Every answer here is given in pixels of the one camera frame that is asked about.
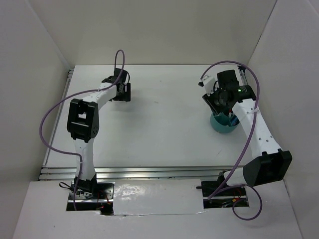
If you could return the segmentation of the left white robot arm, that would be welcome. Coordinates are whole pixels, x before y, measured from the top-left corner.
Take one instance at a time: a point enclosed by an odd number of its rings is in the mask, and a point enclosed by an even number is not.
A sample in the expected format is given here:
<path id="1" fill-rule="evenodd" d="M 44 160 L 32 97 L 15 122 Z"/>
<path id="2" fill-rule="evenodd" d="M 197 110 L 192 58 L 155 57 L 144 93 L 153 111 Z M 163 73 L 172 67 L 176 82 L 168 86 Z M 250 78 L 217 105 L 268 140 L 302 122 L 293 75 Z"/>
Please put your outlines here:
<path id="1" fill-rule="evenodd" d="M 126 70 L 116 68 L 112 76 L 102 81 L 97 91 L 82 99 L 72 99 L 70 102 L 67 131 L 74 140 L 75 153 L 80 155 L 74 184 L 88 199 L 98 194 L 93 143 L 100 127 L 99 110 L 110 101 L 129 102 L 130 100 L 130 75 Z"/>

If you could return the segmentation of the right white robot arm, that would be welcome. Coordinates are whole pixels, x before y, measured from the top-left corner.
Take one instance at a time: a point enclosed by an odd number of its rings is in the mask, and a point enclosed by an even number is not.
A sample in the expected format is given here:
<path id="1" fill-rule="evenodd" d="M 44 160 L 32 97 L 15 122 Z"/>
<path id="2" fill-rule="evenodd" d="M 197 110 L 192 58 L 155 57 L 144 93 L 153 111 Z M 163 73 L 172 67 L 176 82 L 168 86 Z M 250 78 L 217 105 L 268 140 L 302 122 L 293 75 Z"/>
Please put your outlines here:
<path id="1" fill-rule="evenodd" d="M 249 85 L 240 85 L 234 70 L 219 72 L 214 78 L 205 75 L 199 86 L 206 93 L 204 101 L 215 115 L 232 112 L 242 126 L 252 160 L 234 172 L 225 171 L 217 189 L 222 195 L 229 195 L 235 185 L 259 186 L 283 180 L 292 155 L 284 151 L 270 133 L 258 106 L 257 97 Z"/>

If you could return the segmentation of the blue transparent cap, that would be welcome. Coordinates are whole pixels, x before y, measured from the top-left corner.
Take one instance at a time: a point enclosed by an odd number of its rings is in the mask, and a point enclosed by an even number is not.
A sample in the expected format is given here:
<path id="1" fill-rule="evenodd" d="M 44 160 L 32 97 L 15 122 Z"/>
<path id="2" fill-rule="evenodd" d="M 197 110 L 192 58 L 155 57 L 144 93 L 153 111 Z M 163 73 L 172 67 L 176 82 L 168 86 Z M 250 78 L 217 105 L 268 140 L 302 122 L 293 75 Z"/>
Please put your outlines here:
<path id="1" fill-rule="evenodd" d="M 236 116 L 234 116 L 234 118 L 231 120 L 231 125 L 236 126 L 238 123 L 239 123 L 239 119 Z"/>

